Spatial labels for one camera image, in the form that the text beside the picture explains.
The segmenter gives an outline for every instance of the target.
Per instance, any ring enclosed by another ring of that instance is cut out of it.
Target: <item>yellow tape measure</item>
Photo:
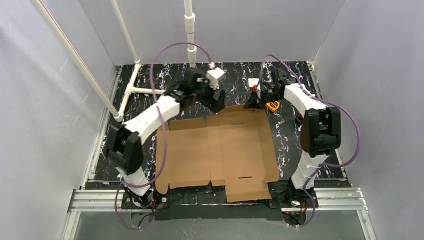
[[[279,101],[270,101],[270,102],[267,102],[265,105],[273,113],[275,113],[280,108]]]

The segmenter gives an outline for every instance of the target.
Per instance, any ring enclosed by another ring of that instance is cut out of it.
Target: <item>cardboard box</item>
[[[227,107],[217,115],[171,120],[166,130],[167,158],[156,189],[225,186],[227,202],[270,199],[267,183],[279,179],[268,118],[263,110]],[[156,171],[164,138],[156,136]]]

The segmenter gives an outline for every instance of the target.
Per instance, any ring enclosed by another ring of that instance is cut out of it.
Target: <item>purple cable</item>
[[[287,64],[285,64],[283,61],[281,61],[280,59],[278,59],[276,56],[274,56],[274,55],[272,55],[272,54],[267,54],[265,57],[263,57],[263,59],[262,59],[262,63],[260,64],[260,71],[259,71],[259,81],[257,82],[257,84],[256,84],[256,86],[258,86],[260,83],[261,83],[261,80],[262,80],[262,74],[263,74],[263,72],[264,72],[264,63],[265,63],[265,58],[266,57],[268,57],[268,56],[271,56],[271,57],[273,57],[273,58],[275,58],[276,60],[278,60],[286,69],[287,69],[287,71],[290,73],[290,74],[292,74],[295,78],[296,78],[296,80],[297,80],[297,83],[300,85],[300,86],[302,86],[302,83],[301,83],[301,80],[299,79],[299,77],[290,69],[290,67],[289,66],[287,66]],[[308,225],[311,221],[312,221],[312,219],[314,218],[314,215],[315,215],[315,209],[316,209],[316,206],[315,206],[315,201],[314,201],[314,199],[312,198],[312,196],[309,194],[309,192],[308,191],[306,191],[306,186],[308,185],[308,183],[311,181],[311,178],[313,178],[317,173],[318,173],[318,171],[320,170],[320,168],[322,167],[322,166],[328,166],[328,167],[332,167],[332,168],[341,168],[341,167],[345,167],[345,166],[347,166],[347,165],[349,165],[349,164],[351,164],[354,160],[355,160],[355,158],[358,156],[358,154],[359,154],[359,150],[360,150],[360,148],[361,148],[361,144],[362,144],[362,140],[361,140],[361,138],[362,138],[362,135],[361,135],[361,131],[360,131],[360,129],[359,129],[359,124],[358,124],[358,122],[355,120],[355,118],[352,116],[352,114],[346,109],[346,108],[344,108],[344,107],[342,107],[342,106],[340,106],[340,105],[338,105],[338,104],[335,104],[335,103],[333,103],[333,102],[331,102],[331,101],[328,101],[328,100],[324,100],[324,99],[321,99],[321,98],[317,98],[317,97],[315,97],[315,96],[313,96],[312,94],[310,94],[308,91],[306,91],[306,89],[302,89],[302,91],[307,95],[307,96],[309,96],[310,98],[312,98],[312,99],[314,99],[314,100],[316,100],[316,101],[319,101],[319,102],[321,102],[321,103],[323,103],[323,104],[328,104],[328,105],[332,105],[332,106],[334,106],[334,107],[336,107],[336,108],[339,108],[340,110],[342,110],[348,117],[349,117],[349,119],[352,121],[352,123],[353,123],[353,126],[355,127],[355,130],[356,130],[356,137],[357,137],[357,143],[356,143],[356,149],[355,149],[355,152],[353,153],[353,155],[352,155],[352,157],[347,161],[347,162],[345,162],[345,163],[342,163],[342,164],[331,164],[331,163],[326,163],[326,162],[323,162],[323,163],[321,163],[320,165],[318,165],[318,168],[309,176],[309,178],[305,181],[305,183],[303,184],[303,191],[304,191],[304,193],[309,197],[309,199],[310,199],[310,201],[312,202],[312,214],[310,215],[310,218],[306,221],[306,222],[304,222],[302,225],[299,225],[299,227],[305,227],[306,225]]]
[[[171,47],[173,47],[173,46],[176,46],[176,45],[182,45],[182,44],[194,45],[194,46],[196,46],[196,47],[200,48],[200,49],[201,49],[201,50],[203,50],[203,52],[206,54],[207,59],[209,60],[209,62],[210,62],[210,63],[212,62],[212,60],[211,60],[211,56],[209,55],[209,53],[208,53],[208,52],[207,52],[207,51],[206,51],[203,47],[201,47],[201,46],[199,46],[199,45],[197,45],[197,44],[195,44],[195,43],[191,43],[191,42],[182,41],[182,42],[173,43],[173,44],[171,44],[171,45],[169,45],[169,46],[167,46],[167,47],[163,48],[162,50],[160,50],[160,51],[159,51],[159,53],[158,53],[158,54],[154,57],[153,63],[150,65],[150,69],[149,69],[150,87],[151,87],[151,89],[152,89],[152,95],[153,95],[153,102],[154,102],[154,103],[157,103],[157,102],[158,102],[158,96],[157,96],[157,95],[156,95],[156,93],[155,93],[155,82],[154,82],[154,79],[153,79],[153,67],[154,67],[154,64],[155,64],[156,60],[158,59],[158,57],[161,55],[161,53],[163,53],[165,50],[167,50],[167,49],[169,49],[169,48],[171,48]],[[132,188],[144,188],[144,187],[146,187],[146,186],[148,186],[148,185],[150,185],[150,184],[154,183],[154,182],[155,182],[155,181],[159,178],[159,176],[161,175],[162,171],[164,170],[164,167],[165,167],[165,161],[166,161],[166,159],[167,159],[168,138],[167,138],[167,132],[166,132],[166,129],[165,129],[165,121],[164,121],[164,117],[162,116],[162,114],[161,114],[161,110],[159,109],[159,107],[158,107],[158,106],[156,106],[156,108],[157,108],[157,113],[158,113],[158,115],[159,115],[160,125],[162,126],[162,132],[163,132],[164,150],[163,150],[163,159],[162,159],[162,164],[160,165],[160,169],[159,169],[159,171],[157,172],[157,174],[154,176],[154,178],[153,178],[152,180],[148,181],[147,183],[141,184],[141,185],[135,185],[135,184],[131,184],[131,183],[127,183],[127,182],[125,182],[125,184],[126,184],[128,187],[132,187]],[[143,226],[143,227],[134,227],[134,226],[129,226],[129,225],[125,224],[125,222],[124,222],[124,221],[122,221],[121,217],[120,217],[120,216],[119,216],[119,214],[118,214],[118,207],[117,207],[118,194],[119,194],[119,190],[120,190],[120,188],[121,188],[121,186],[122,186],[123,184],[124,184],[123,182],[121,182],[121,183],[119,184],[118,189],[117,189],[117,191],[116,191],[116,195],[115,195],[115,204],[114,204],[114,208],[115,208],[116,216],[118,217],[118,220],[120,221],[120,223],[121,223],[122,225],[124,225],[124,226],[125,226],[126,228],[128,228],[128,229],[132,229],[132,230],[143,229],[143,228],[147,227],[150,223],[148,223],[147,225],[145,225],[145,226]]]

